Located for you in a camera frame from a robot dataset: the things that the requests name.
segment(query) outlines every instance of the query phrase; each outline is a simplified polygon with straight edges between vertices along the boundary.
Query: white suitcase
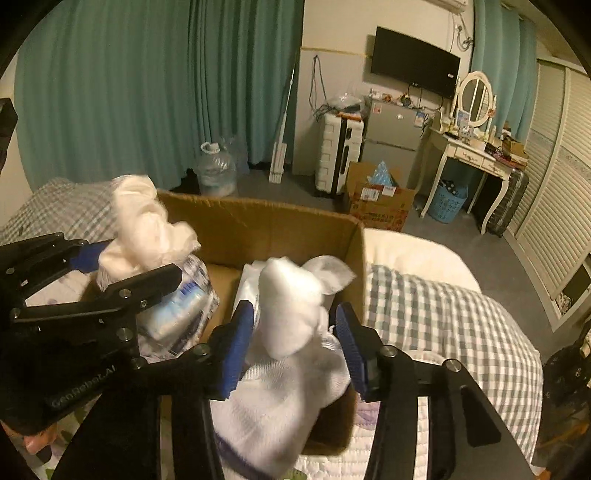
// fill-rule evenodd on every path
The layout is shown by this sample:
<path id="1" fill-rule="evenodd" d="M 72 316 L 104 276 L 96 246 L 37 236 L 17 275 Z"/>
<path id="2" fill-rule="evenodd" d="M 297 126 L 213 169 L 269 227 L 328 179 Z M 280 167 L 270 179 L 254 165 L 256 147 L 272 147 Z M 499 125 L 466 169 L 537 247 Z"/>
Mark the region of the white suitcase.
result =
<path id="1" fill-rule="evenodd" d="M 343 193 L 349 163 L 359 161 L 363 122 L 326 113 L 322 128 L 316 190 L 338 195 Z"/>

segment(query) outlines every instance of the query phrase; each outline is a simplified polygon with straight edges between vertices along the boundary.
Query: blue laundry basket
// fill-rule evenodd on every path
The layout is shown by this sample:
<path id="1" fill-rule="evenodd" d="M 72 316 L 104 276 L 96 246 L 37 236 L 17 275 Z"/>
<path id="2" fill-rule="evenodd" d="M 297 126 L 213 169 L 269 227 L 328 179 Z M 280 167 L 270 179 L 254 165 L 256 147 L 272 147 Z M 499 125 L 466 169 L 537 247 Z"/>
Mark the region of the blue laundry basket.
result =
<path id="1" fill-rule="evenodd" d="M 449 223 L 456 217 L 467 198 L 467 188 L 458 188 L 455 196 L 448 192 L 445 186 L 439 184 L 427 213 L 441 223 Z"/>

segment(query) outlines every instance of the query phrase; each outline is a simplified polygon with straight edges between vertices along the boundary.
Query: mini fridge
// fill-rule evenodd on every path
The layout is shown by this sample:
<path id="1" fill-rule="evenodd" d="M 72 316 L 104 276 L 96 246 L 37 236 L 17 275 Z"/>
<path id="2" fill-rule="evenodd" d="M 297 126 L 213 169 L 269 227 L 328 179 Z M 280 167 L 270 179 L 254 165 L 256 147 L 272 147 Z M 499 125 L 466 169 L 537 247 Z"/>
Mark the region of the mini fridge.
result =
<path id="1" fill-rule="evenodd" d="M 420 175 L 417 150 L 423 133 L 422 112 L 394 103 L 373 100 L 367 120 L 361 161 L 396 168 L 404 188 L 416 188 Z"/>

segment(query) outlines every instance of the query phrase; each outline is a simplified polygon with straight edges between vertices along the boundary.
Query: plaid bedsheet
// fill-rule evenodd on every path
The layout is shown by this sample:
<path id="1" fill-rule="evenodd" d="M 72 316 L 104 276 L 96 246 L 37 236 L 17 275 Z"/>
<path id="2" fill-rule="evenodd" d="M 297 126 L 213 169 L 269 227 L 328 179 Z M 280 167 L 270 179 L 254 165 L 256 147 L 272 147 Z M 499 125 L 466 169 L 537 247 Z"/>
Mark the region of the plaid bedsheet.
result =
<path id="1" fill-rule="evenodd" d="M 112 183 L 51 179 L 0 228 L 0 245 L 47 233 L 100 242 L 117 234 L 111 208 Z"/>
<path id="2" fill-rule="evenodd" d="M 384 343 L 462 362 L 531 461 L 540 428 L 542 364 L 511 315 L 471 290 L 383 265 L 368 270 L 367 325 Z"/>

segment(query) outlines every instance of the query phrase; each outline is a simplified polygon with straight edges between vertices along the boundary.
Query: air conditioner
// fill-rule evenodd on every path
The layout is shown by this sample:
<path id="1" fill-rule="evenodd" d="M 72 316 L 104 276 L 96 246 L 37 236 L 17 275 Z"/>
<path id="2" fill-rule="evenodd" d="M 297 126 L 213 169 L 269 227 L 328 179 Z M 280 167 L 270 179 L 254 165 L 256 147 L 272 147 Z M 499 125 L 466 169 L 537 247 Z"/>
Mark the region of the air conditioner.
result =
<path id="1" fill-rule="evenodd" d="M 455 14 L 461 14 L 468 8 L 468 0 L 427 0 L 427 2 L 438 5 Z"/>

